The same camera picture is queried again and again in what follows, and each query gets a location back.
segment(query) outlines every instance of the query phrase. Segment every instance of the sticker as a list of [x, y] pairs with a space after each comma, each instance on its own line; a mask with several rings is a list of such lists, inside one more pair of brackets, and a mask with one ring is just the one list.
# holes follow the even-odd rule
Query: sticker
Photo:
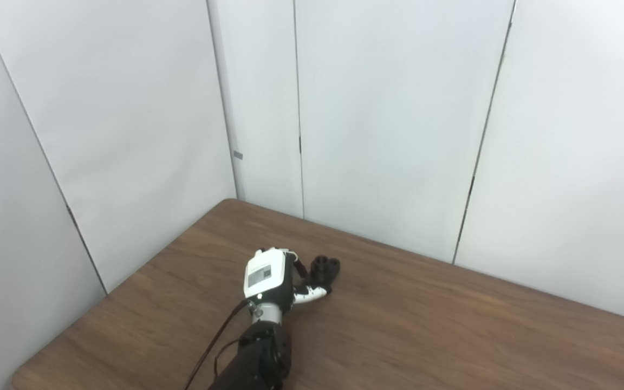
[[252, 272], [247, 277], [247, 285], [248, 287], [254, 286], [261, 281], [267, 280], [269, 277], [271, 277], [271, 264]]

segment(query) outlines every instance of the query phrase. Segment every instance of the white wall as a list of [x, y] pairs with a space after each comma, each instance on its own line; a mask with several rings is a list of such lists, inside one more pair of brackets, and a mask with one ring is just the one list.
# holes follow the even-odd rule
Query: white wall
[[108, 289], [235, 196], [205, 1], [0, 0], [0, 51]]
[[298, 0], [305, 218], [451, 262], [511, 0]]
[[0, 389], [102, 296], [0, 60]]
[[238, 197], [302, 217], [293, 0], [209, 0]]
[[456, 264], [624, 315], [624, 1], [518, 2]]

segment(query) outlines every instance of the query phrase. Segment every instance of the brown tabletop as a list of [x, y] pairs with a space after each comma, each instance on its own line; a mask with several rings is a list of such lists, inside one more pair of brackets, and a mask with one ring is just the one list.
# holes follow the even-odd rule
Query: brown tabletop
[[[25, 363], [19, 390], [180, 390], [261, 247], [342, 262], [284, 317], [296, 390], [624, 390], [624, 317], [226, 200]], [[214, 351], [237, 338], [233, 320]], [[220, 366], [235, 352], [228, 350]], [[211, 353], [191, 388], [213, 380]]]

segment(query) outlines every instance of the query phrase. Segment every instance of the wire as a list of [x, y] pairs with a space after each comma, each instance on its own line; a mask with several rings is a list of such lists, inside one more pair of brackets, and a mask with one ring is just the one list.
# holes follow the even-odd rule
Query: wire
[[203, 365], [204, 361], [206, 360], [206, 356], [208, 356], [209, 352], [211, 352], [211, 349], [213, 349], [213, 346], [216, 344], [216, 341], [218, 341], [218, 338], [225, 330], [225, 327], [228, 326], [228, 323], [230, 323], [230, 320], [232, 320], [232, 318], [235, 317], [235, 314], [238, 314], [241, 309], [245, 308], [245, 306], [247, 306], [248, 303], [249, 301], [247, 299], [243, 299], [240, 303], [237, 304], [237, 306], [235, 306], [235, 309], [231, 311], [230, 316], [228, 316], [225, 319], [225, 322], [223, 323], [223, 325], [220, 326], [220, 329], [218, 329], [218, 331], [216, 332], [216, 335], [213, 336], [213, 339], [211, 339], [211, 343], [209, 343], [209, 346], [206, 347], [204, 354], [201, 355], [201, 358], [199, 358], [199, 361], [196, 362], [196, 365], [194, 366], [194, 369], [191, 371], [191, 374], [189, 374], [189, 379], [186, 381], [186, 385], [184, 385], [184, 390], [188, 390], [189, 386], [194, 380], [194, 377], [196, 376], [196, 373], [199, 371], [199, 368], [201, 367], [201, 365]]
[[240, 339], [235, 339], [233, 341], [230, 341], [230, 343], [225, 344], [223, 348], [221, 348], [216, 354], [216, 358], [213, 359], [213, 380], [216, 380], [216, 378], [218, 378], [218, 358], [220, 357], [220, 354], [222, 354], [228, 347], [230, 347], [231, 345], [235, 344], [238, 341], [240, 341]]

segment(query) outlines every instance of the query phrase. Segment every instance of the robotic arm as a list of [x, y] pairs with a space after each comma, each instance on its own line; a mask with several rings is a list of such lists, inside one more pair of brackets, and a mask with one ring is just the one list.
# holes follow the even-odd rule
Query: robotic arm
[[[303, 282], [293, 285], [293, 270]], [[282, 317], [295, 304], [307, 303], [332, 291], [340, 262], [317, 256], [307, 272], [295, 252], [257, 250], [245, 271], [243, 291], [252, 325], [237, 341], [238, 352], [209, 390], [280, 390], [290, 373], [290, 335]]]

